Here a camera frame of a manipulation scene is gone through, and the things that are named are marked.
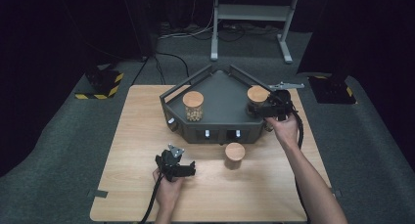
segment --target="wooden table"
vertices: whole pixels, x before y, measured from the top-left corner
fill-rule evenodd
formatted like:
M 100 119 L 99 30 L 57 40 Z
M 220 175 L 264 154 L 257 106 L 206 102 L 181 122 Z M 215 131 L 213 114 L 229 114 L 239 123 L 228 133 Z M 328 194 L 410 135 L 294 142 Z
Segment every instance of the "wooden table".
M 241 167 L 225 167 L 225 146 L 187 144 L 164 120 L 159 96 L 172 86 L 136 85 L 128 92 L 113 144 L 98 187 L 108 192 L 96 197 L 94 221 L 141 221 L 154 188 L 156 155 L 167 145 L 185 149 L 181 164 L 196 162 L 196 175 L 186 178 L 172 221 L 252 222 L 304 221 L 294 175 L 273 132 L 255 144 L 244 145 Z M 304 123 L 302 151 L 330 186 L 297 90 L 292 100 Z M 155 202 L 148 221 L 154 221 Z

